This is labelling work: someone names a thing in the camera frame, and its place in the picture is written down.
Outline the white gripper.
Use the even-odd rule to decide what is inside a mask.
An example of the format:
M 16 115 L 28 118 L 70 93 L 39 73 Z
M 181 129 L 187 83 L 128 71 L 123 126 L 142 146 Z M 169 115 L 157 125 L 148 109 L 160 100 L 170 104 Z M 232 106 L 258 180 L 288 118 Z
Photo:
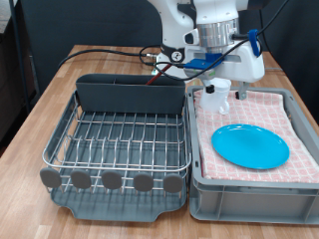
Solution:
M 212 83 L 213 78 L 221 78 L 232 81 L 238 81 L 239 89 L 235 93 L 238 100 L 245 100 L 247 97 L 247 83 L 259 81 L 265 74 L 262 56 L 256 57 L 249 44 L 243 44 L 231 51 L 222 60 L 219 60 L 212 68 L 204 72 L 211 64 L 232 45 L 221 48 L 220 51 L 207 50 L 200 46 L 191 46 L 185 48 L 185 63 L 183 70 L 188 77 L 198 77 L 205 82 L 205 91 L 208 94 L 215 92 L 215 86 Z

